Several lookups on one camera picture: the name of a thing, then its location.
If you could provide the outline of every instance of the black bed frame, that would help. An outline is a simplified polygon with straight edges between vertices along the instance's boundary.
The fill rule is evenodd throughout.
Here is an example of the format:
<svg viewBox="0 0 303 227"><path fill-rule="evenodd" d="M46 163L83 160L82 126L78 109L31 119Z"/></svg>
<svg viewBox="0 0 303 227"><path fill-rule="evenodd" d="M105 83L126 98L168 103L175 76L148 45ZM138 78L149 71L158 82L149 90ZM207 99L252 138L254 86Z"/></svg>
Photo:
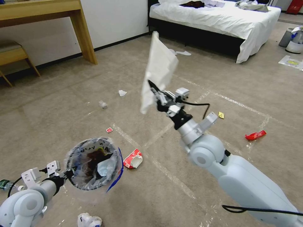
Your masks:
<svg viewBox="0 0 303 227"><path fill-rule="evenodd" d="M185 46L194 45L235 57L240 53L240 45L244 42L241 38L150 18L150 8L157 3L159 3L158 0L148 0L148 27L150 32L156 30L160 36L177 39L183 42Z"/></svg>

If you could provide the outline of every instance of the small red wrapper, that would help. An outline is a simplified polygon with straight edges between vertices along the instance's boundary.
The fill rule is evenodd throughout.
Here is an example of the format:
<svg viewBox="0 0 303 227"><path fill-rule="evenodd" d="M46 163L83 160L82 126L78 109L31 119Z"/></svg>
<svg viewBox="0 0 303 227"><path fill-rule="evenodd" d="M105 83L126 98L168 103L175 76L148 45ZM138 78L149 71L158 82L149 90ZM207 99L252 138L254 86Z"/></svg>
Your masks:
<svg viewBox="0 0 303 227"><path fill-rule="evenodd" d="M110 132L112 132L112 131L113 131L112 128L108 128L108 129L106 130L107 133L110 133Z"/></svg>
<svg viewBox="0 0 303 227"><path fill-rule="evenodd" d="M262 130L261 132L255 132L250 135L245 135L245 138L249 141L252 141L252 140L258 139L264 135L266 135L266 132L264 130Z"/></svg>

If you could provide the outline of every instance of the wooden table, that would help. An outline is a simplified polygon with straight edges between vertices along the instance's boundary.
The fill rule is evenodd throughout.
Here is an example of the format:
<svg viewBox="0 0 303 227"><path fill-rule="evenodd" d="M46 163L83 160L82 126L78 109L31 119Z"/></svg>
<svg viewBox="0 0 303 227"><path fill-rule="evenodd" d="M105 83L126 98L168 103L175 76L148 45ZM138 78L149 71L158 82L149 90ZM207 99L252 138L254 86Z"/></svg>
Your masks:
<svg viewBox="0 0 303 227"><path fill-rule="evenodd" d="M0 28L70 17L83 57L98 64L80 0L29 0L0 5Z"/></svg>

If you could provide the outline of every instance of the blue tape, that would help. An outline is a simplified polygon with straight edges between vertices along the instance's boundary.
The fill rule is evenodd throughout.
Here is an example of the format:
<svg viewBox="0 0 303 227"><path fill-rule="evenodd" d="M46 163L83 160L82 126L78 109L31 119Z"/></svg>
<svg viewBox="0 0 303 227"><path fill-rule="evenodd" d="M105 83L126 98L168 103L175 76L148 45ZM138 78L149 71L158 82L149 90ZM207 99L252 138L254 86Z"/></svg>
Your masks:
<svg viewBox="0 0 303 227"><path fill-rule="evenodd" d="M118 180L120 180L121 176L122 176L122 173L123 173L123 169L124 169L124 165L123 165L123 158L122 158L122 154L121 154L121 150L120 148L118 147L119 149L119 152L120 152L120 156L121 156L121 160L122 160L122 168L121 168L121 172L120 172L120 175L118 176L118 178L111 184L111 186L108 188L108 190L106 192L108 192L117 182Z"/></svg>

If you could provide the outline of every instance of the wooden chair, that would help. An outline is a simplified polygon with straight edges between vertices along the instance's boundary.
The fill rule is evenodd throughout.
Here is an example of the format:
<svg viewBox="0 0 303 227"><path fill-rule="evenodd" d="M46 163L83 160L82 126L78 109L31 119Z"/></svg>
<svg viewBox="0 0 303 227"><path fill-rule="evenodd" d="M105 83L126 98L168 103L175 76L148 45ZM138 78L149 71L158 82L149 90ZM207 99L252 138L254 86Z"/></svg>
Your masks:
<svg viewBox="0 0 303 227"><path fill-rule="evenodd" d="M35 70L35 73L40 76L38 70L33 65L29 56L27 55L24 48L14 41L1 41L0 42L0 66L6 65L12 62L25 59L30 67ZM13 85L9 82L6 76L0 71L0 77L3 77L6 82L12 87Z"/></svg>

